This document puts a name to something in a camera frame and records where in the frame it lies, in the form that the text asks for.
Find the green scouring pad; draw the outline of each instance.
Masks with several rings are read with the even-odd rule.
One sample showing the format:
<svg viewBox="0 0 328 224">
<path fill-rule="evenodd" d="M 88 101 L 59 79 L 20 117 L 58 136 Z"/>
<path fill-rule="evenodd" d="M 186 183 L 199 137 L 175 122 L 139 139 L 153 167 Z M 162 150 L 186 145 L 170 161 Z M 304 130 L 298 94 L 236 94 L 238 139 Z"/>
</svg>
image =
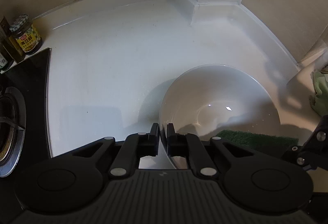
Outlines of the green scouring pad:
<svg viewBox="0 0 328 224">
<path fill-rule="evenodd" d="M 298 145 L 297 138 L 269 136 L 243 131 L 223 130 L 217 136 L 278 158 L 283 155 L 287 148 Z"/>
</svg>

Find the stove burner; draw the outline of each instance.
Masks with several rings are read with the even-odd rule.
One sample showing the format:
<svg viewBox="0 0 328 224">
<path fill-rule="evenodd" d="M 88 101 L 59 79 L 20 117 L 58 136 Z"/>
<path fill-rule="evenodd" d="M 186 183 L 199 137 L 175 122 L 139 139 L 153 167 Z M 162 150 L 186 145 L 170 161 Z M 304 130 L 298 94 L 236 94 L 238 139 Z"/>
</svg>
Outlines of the stove burner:
<svg viewBox="0 0 328 224">
<path fill-rule="evenodd" d="M 26 125 L 26 107 L 22 93 L 8 87 L 0 96 L 0 177 L 15 168 L 22 151 Z"/>
</svg>

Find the green cloth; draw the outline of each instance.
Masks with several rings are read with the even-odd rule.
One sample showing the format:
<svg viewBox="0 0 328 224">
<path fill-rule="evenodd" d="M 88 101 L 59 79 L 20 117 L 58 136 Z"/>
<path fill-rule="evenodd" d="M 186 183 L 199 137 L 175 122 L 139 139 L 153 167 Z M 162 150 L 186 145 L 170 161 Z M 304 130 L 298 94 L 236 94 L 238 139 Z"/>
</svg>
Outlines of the green cloth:
<svg viewBox="0 0 328 224">
<path fill-rule="evenodd" d="M 320 116 L 328 114 L 328 82 L 325 74 L 315 71 L 312 74 L 315 96 L 310 97 L 311 107 Z"/>
<path fill-rule="evenodd" d="M 217 136 L 278 158 L 283 155 L 288 147 L 298 145 L 297 138 L 269 136 L 244 131 L 223 130 Z"/>
</svg>

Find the black glass cooktop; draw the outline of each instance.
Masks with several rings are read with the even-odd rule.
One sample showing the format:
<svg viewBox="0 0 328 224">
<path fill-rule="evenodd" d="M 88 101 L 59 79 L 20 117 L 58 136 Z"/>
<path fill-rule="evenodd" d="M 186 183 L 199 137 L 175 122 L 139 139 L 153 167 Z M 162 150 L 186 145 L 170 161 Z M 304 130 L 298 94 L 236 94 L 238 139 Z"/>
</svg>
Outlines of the black glass cooktop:
<svg viewBox="0 0 328 224">
<path fill-rule="evenodd" d="M 0 178 L 0 223 L 8 223 L 22 209 L 14 194 L 14 181 L 24 168 L 50 158 L 46 124 L 46 89 L 50 49 L 36 53 L 0 75 L 0 85 L 17 88 L 26 105 L 26 129 L 21 156 L 13 172 Z"/>
</svg>

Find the white countertop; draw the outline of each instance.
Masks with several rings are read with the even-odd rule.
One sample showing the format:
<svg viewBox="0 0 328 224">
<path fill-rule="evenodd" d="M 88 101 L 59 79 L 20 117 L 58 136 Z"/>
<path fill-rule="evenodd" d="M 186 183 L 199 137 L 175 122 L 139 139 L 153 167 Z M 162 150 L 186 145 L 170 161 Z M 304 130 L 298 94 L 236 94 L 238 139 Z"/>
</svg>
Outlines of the white countertop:
<svg viewBox="0 0 328 224">
<path fill-rule="evenodd" d="M 308 104 L 311 90 L 294 79 L 286 88 L 270 57 L 229 19 L 190 25 L 171 3 L 154 0 L 91 13 L 41 35 L 42 48 L 52 48 L 47 101 L 53 156 L 105 136 L 119 141 L 149 132 L 173 80 L 203 64 L 236 67 L 262 84 L 282 135 L 303 143 L 319 121 Z M 160 150 L 140 167 L 172 165 Z"/>
</svg>

